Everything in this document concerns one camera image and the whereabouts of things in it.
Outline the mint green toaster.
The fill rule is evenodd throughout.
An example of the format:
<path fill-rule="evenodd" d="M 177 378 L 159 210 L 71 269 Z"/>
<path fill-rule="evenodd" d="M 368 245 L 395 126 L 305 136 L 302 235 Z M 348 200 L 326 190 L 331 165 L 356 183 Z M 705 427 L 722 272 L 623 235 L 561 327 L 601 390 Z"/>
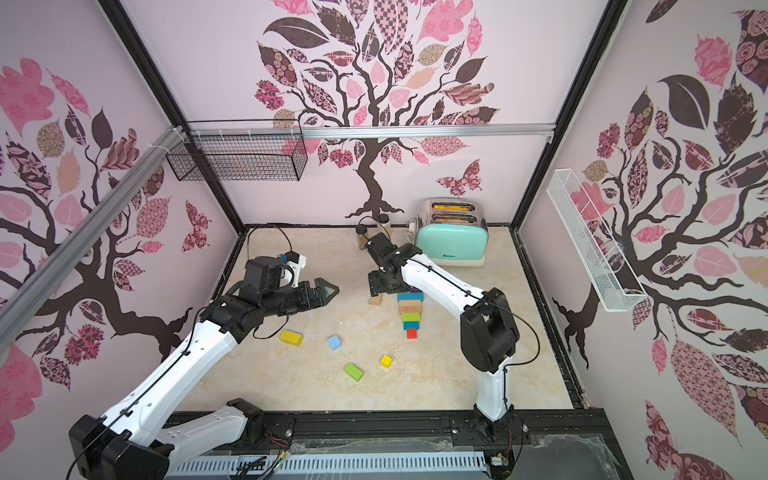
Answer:
<path fill-rule="evenodd" d="M 477 202 L 428 199 L 415 219 L 415 245 L 438 265 L 482 266 L 488 241 L 485 212 Z"/>

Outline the aluminium frame bar rear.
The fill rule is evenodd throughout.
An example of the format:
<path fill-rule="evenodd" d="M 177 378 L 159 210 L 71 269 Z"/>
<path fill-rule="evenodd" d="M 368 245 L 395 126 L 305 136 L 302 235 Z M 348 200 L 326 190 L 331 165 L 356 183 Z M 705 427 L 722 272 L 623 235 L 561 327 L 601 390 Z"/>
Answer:
<path fill-rule="evenodd" d="M 491 136 L 545 136 L 554 135 L 556 125 L 546 123 L 478 124 L 478 125 L 422 125 L 422 126 L 359 126 L 359 127 L 291 127 L 197 129 L 192 137 L 259 135 L 287 135 L 304 139 L 355 138 L 428 138 L 428 137 L 491 137 Z"/>

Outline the aluminium frame bar left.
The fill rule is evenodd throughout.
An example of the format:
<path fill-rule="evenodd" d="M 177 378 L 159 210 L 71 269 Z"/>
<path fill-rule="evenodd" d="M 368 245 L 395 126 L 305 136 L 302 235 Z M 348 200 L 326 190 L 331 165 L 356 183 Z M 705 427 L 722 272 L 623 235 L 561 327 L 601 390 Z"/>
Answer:
<path fill-rule="evenodd" d="M 167 153 L 181 144 L 182 140 L 180 126 L 166 130 L 74 232 L 54 249 L 42 267 L 16 290 L 13 298 L 1 310 L 2 350 L 15 341 L 17 335 L 66 279 L 86 251 L 101 238 L 111 222 L 165 161 Z"/>

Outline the light blue cube block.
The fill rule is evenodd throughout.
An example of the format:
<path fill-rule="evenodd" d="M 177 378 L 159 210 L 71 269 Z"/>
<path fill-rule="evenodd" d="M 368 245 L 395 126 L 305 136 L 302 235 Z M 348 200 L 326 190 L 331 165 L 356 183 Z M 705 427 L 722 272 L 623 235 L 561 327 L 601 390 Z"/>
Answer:
<path fill-rule="evenodd" d="M 336 351 L 342 346 L 341 340 L 337 335 L 330 337 L 328 339 L 328 344 L 332 351 Z"/>

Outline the aluminium frame bar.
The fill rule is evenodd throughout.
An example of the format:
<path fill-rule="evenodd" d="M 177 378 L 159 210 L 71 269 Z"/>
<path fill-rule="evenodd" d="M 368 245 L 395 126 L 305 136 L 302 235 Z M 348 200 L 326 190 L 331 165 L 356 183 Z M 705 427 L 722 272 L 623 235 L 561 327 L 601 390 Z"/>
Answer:
<path fill-rule="evenodd" d="M 478 124 L 478 125 L 422 125 L 422 126 L 359 126 L 359 127 L 291 127 L 197 129 L 192 137 L 259 135 L 287 135 L 304 139 L 355 138 L 428 138 L 428 137 L 491 137 L 491 136 L 545 136 L 554 135 L 556 125 L 546 123 Z"/>
<path fill-rule="evenodd" d="M 181 144 L 182 140 L 180 126 L 166 130 L 74 232 L 54 249 L 42 267 L 16 290 L 13 298 L 1 310 L 2 350 L 15 341 L 17 335 L 66 279 L 86 251 L 101 238 L 111 222 L 165 161 L 167 153 Z"/>

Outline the pale spice jar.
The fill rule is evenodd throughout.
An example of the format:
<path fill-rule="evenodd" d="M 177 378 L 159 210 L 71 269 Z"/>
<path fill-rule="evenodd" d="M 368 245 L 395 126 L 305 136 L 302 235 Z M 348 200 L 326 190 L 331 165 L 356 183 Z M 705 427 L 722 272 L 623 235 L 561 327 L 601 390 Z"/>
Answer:
<path fill-rule="evenodd" d="M 378 232 L 384 234 L 387 238 L 391 238 L 391 223 L 390 217 L 386 213 L 380 213 L 377 217 Z"/>

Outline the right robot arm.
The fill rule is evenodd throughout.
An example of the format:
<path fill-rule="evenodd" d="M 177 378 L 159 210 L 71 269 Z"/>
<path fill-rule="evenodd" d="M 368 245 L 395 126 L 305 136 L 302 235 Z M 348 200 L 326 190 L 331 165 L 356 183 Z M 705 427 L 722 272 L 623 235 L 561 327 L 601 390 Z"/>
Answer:
<path fill-rule="evenodd" d="M 513 421 L 507 373 L 520 332 L 504 293 L 474 287 L 404 247 L 369 255 L 377 265 L 368 275 L 373 296 L 416 288 L 458 320 L 461 351 L 478 371 L 476 428 L 489 442 L 505 437 Z"/>

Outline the long teal rectangle block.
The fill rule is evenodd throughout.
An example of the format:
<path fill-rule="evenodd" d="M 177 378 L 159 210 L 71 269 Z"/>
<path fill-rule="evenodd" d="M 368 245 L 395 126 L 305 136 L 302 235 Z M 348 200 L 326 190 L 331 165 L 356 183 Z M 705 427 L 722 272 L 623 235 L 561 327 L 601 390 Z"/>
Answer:
<path fill-rule="evenodd" d="M 404 301 L 424 301 L 424 294 L 422 292 L 403 292 L 397 294 L 397 300 L 399 302 Z"/>

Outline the yellow rectangle block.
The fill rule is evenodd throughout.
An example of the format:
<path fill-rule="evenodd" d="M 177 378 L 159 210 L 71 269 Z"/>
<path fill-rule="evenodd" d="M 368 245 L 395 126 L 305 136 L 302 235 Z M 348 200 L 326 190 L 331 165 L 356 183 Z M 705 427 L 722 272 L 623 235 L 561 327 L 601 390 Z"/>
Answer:
<path fill-rule="evenodd" d="M 280 340 L 288 345 L 300 347 L 303 342 L 303 335 L 290 330 L 283 330 L 280 334 Z"/>

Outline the plain wood rectangle block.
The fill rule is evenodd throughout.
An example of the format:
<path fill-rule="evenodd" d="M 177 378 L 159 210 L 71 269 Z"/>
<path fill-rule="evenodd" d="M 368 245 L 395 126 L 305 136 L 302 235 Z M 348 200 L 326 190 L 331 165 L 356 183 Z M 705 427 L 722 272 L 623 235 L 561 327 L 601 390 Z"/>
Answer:
<path fill-rule="evenodd" d="M 422 308 L 421 300 L 403 300 L 398 302 L 398 307 L 405 310 L 420 310 Z"/>

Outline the green rectangle block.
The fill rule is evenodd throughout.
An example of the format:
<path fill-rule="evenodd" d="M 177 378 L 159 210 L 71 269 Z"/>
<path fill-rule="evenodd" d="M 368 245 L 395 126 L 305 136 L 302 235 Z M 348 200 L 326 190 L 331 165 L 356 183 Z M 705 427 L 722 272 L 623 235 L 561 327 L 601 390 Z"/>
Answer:
<path fill-rule="evenodd" d="M 420 313 L 403 313 L 401 315 L 403 323 L 419 323 L 421 321 Z"/>
<path fill-rule="evenodd" d="M 357 367 L 352 363 L 348 363 L 344 367 L 344 372 L 355 382 L 360 382 L 364 376 L 364 372 L 359 367 Z"/>

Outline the green rectangle block front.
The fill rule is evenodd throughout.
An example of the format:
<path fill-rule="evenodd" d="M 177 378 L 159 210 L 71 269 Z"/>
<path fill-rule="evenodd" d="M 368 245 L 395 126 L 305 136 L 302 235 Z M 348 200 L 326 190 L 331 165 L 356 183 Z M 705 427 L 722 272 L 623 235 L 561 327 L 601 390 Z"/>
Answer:
<path fill-rule="evenodd" d="M 348 363 L 344 367 L 344 372 L 355 382 L 360 382 L 364 376 L 364 372 L 359 367 L 357 367 L 352 363 Z"/>

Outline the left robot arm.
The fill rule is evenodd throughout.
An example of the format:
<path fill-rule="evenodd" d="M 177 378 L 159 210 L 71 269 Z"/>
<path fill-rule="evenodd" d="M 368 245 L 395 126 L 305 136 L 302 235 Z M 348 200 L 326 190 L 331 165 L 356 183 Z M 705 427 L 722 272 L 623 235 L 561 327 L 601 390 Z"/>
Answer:
<path fill-rule="evenodd" d="M 265 318 L 324 307 L 338 293 L 338 286 L 322 278 L 275 290 L 236 283 L 203 309 L 179 348 L 138 387 L 102 416 L 85 415 L 71 427 L 69 470 L 86 479 L 162 479 L 219 446 L 259 445 L 264 413 L 242 398 L 183 424 L 165 424 L 205 374 Z"/>

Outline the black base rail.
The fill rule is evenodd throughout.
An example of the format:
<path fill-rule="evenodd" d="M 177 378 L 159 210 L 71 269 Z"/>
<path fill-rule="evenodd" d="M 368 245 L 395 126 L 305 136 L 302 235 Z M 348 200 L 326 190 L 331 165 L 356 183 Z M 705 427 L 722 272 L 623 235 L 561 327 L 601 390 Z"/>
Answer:
<path fill-rule="evenodd" d="M 607 454 L 622 479 L 632 474 L 618 440 L 601 409 L 521 410 L 508 407 L 497 420 L 478 408 L 471 410 L 265 412 L 236 398 L 222 408 L 202 414 L 170 410 L 147 425 L 139 437 L 140 414 L 146 402 L 118 410 L 113 420 L 100 417 L 92 426 L 78 422 L 70 441 L 82 448 L 81 474 L 89 479 L 162 479 L 184 453 L 197 457 L 231 446 L 257 452 L 270 446 L 289 449 L 297 440 L 350 440 L 447 437 L 455 446 L 499 453 L 504 467 L 491 476 L 510 476 L 523 445 L 534 435 L 601 434 Z"/>

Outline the printed wood rectangle block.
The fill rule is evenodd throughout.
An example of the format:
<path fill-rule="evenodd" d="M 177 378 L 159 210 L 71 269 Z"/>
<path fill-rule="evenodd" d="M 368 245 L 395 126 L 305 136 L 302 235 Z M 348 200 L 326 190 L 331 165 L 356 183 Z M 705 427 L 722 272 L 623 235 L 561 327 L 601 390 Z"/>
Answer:
<path fill-rule="evenodd" d="M 417 306 L 406 306 L 406 307 L 400 307 L 398 309 L 399 314 L 412 314 L 412 313 L 421 313 L 422 308 Z"/>

